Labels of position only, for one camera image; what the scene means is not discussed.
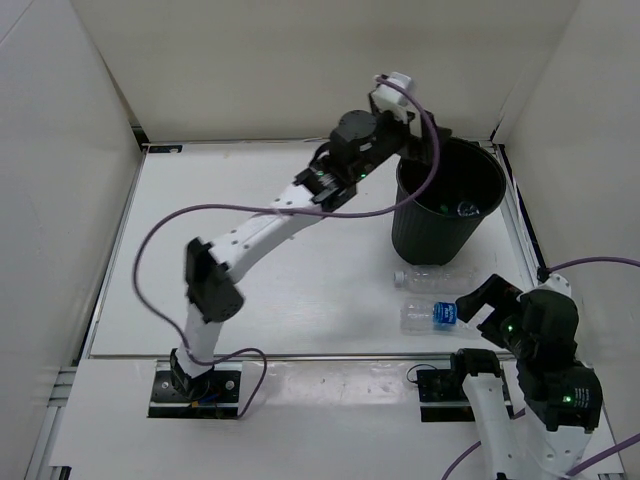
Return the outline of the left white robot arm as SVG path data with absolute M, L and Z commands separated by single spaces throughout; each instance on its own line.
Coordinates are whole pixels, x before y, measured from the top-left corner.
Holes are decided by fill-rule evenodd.
M 188 316 L 185 340 L 170 356 L 173 387 L 188 400 L 213 388 L 212 360 L 223 323 L 239 312 L 244 297 L 237 283 L 264 256 L 297 232 L 333 213 L 357 193 L 357 184 L 392 155 L 430 165 L 433 146 L 446 143 L 449 128 L 434 135 L 411 134 L 408 122 L 372 107 L 344 114 L 309 165 L 271 203 L 212 243 L 186 247 Z

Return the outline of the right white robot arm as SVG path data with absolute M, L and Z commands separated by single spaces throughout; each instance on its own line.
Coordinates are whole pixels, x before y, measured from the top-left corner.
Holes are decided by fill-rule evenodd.
M 507 412 L 500 362 L 485 349 L 451 357 L 449 387 L 468 400 L 489 479 L 564 479 L 581 460 L 599 425 L 603 404 L 596 373 L 576 357 L 578 308 L 559 275 L 524 292 L 497 274 L 455 302 L 468 322 L 484 306 L 481 336 L 511 353 L 524 396 L 526 442 L 518 446 Z

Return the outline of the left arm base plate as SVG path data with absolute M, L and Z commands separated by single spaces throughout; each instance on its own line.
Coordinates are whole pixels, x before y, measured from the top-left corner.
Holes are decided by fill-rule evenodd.
M 232 420 L 239 413 L 242 364 L 223 363 L 186 395 L 172 380 L 170 364 L 157 362 L 147 408 L 152 419 Z

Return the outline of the blue label bottle white cap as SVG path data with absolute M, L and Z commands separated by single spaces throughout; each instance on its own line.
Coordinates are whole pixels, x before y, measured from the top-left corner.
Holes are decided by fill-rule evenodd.
M 463 200 L 456 207 L 456 213 L 462 218 L 479 217 L 482 214 L 481 209 L 474 202 Z

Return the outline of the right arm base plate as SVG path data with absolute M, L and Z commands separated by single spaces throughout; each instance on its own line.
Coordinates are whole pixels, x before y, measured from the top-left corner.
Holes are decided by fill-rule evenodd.
M 419 363 L 407 370 L 406 380 L 418 389 L 423 423 L 475 421 L 471 404 L 463 392 L 463 373 L 500 373 L 505 408 L 509 417 L 514 417 L 513 402 L 499 364 L 485 363 L 475 368 L 454 365 L 437 368 L 431 364 Z

